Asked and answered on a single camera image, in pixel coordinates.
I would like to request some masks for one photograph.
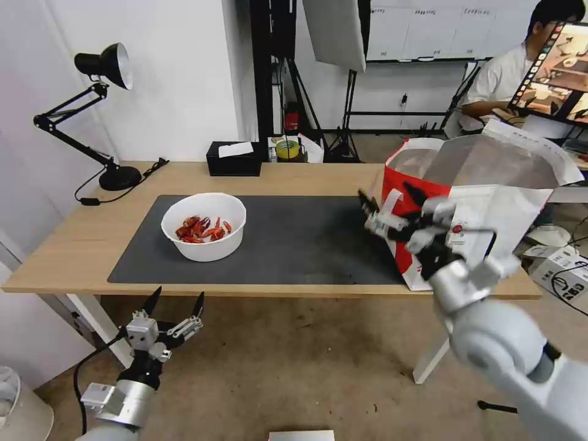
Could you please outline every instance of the crayfish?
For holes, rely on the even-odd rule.
[[[210,238],[210,242],[222,239],[226,234],[231,234],[233,231],[231,224],[226,220],[222,221],[219,217],[216,218],[216,223],[212,228],[210,227],[210,218],[205,217],[201,219],[200,216],[188,217],[182,226],[176,230],[176,236],[179,240],[186,243],[205,243],[205,238]]]

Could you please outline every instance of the red and white bag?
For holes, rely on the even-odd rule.
[[[488,252],[491,233],[497,233],[492,255],[512,253],[539,215],[553,190],[582,180],[582,174],[560,147],[501,122],[490,121],[481,135],[441,141],[413,138],[386,161],[382,210],[393,214],[419,211],[404,183],[428,198],[456,201],[448,245],[471,265]],[[396,264],[411,290],[429,290],[421,265],[405,249],[391,243]]]

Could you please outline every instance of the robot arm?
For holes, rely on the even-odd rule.
[[[177,325],[150,317],[160,294],[161,287],[148,298],[143,309],[133,313],[133,319],[126,325],[126,337],[134,354],[130,367],[120,373],[115,386],[91,383],[82,395],[81,402],[96,414],[100,425],[78,441],[137,440],[147,422],[151,398],[159,389],[163,364],[172,356],[172,349],[202,328],[204,293],[198,297],[192,315]]]
[[[405,217],[381,213],[361,192],[360,200],[366,228],[406,243],[421,263],[457,358],[509,398],[538,441],[588,440],[588,366],[555,349],[525,311],[488,298],[519,270],[518,259],[488,256],[470,268],[445,243],[455,210],[446,198],[428,199]]]

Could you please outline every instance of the lamp arm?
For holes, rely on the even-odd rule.
[[[119,166],[114,163],[112,158],[107,158],[96,150],[92,149],[89,146],[86,146],[79,141],[76,141],[71,136],[66,135],[65,133],[61,132],[57,125],[68,118],[71,118],[74,115],[77,115],[79,112],[87,109],[88,107],[96,104],[97,102],[102,101],[106,98],[108,91],[108,85],[105,83],[96,83],[90,86],[88,89],[83,91],[82,93],[77,94],[75,97],[65,101],[62,104],[59,104],[57,107],[52,108],[50,111],[42,113],[41,115],[37,115],[33,118],[33,123],[36,127],[43,130],[44,132],[53,135],[57,139],[63,141],[64,143],[70,145],[71,147],[75,148],[79,152],[82,152],[86,156],[94,159],[95,161],[100,162],[102,165],[108,168],[118,168]],[[98,96],[93,99],[92,101],[71,110],[61,110],[64,107],[70,105],[71,103],[77,101],[78,99],[90,94],[96,93]]]

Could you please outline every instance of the white bowl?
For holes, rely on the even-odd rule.
[[[161,230],[173,242],[184,257],[196,262],[212,262],[228,256],[241,244],[247,210],[243,202],[225,193],[199,193],[176,202],[165,212],[161,220]],[[216,218],[231,224],[231,234],[222,239],[203,244],[185,243],[178,239],[176,230],[187,217],[210,217],[211,225]]]

